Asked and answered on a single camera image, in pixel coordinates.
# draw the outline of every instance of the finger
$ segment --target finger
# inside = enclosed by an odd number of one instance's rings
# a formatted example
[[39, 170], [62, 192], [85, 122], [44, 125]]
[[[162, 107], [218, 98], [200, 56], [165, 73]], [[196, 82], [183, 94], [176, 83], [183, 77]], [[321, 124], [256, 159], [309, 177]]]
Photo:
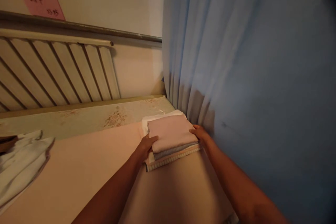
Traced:
[[157, 141], [159, 139], [158, 136], [153, 136], [151, 138], [149, 138], [148, 140], [153, 144], [155, 141]]

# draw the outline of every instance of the blue curtain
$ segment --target blue curtain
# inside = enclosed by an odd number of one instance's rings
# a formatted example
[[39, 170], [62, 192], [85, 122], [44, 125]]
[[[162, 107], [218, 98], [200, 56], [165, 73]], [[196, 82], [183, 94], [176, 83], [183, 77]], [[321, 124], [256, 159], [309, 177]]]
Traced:
[[167, 97], [294, 223], [336, 193], [332, 0], [164, 0]]

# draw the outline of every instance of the person's left hand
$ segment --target person's left hand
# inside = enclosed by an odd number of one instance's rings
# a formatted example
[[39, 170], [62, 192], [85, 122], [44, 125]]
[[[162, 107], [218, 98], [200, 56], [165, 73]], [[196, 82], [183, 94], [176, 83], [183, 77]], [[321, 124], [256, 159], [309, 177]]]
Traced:
[[140, 155], [143, 157], [143, 160], [145, 160], [148, 157], [148, 153], [152, 147], [152, 144], [158, 139], [159, 139], [158, 136], [153, 136], [152, 138], [149, 138], [148, 134], [143, 137], [138, 147], [136, 148], [136, 151], [140, 153]]

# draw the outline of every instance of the pipe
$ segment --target pipe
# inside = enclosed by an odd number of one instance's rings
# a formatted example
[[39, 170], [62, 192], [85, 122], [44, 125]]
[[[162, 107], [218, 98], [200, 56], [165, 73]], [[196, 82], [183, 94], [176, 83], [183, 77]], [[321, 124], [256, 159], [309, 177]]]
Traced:
[[59, 19], [51, 19], [47, 17], [40, 17], [40, 16], [32, 16], [32, 15], [25, 15], [20, 13], [14, 12], [7, 12], [0, 10], [0, 20], [6, 21], [14, 21], [20, 23], [27, 23], [31, 25], [41, 25], [46, 27], [52, 28], [63, 28], [68, 30], [76, 30], [81, 32], [90, 32], [90, 33], [97, 33], [97, 34], [105, 34], [111, 35], [116, 37], [125, 37], [129, 39], [138, 39], [138, 40], [145, 40], [151, 42], [158, 42], [162, 43], [161, 37], [155, 37], [140, 33], [132, 33], [128, 31], [121, 31], [121, 30], [114, 30], [99, 26], [91, 26], [86, 24], [79, 24], [74, 22], [67, 22]]

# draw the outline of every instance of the hand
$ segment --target hand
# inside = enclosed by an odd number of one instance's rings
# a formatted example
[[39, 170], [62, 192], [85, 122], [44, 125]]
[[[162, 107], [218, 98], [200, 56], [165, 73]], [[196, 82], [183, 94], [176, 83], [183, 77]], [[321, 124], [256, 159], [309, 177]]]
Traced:
[[205, 144], [205, 142], [212, 139], [202, 126], [196, 124], [193, 124], [193, 126], [195, 129], [190, 129], [189, 131], [197, 136], [201, 144]]
[[153, 136], [152, 138], [148, 137], [148, 134], [143, 137], [141, 142], [135, 151], [139, 152], [141, 155], [142, 161], [144, 161], [148, 157], [148, 153], [152, 148], [152, 144], [159, 139], [158, 136]]

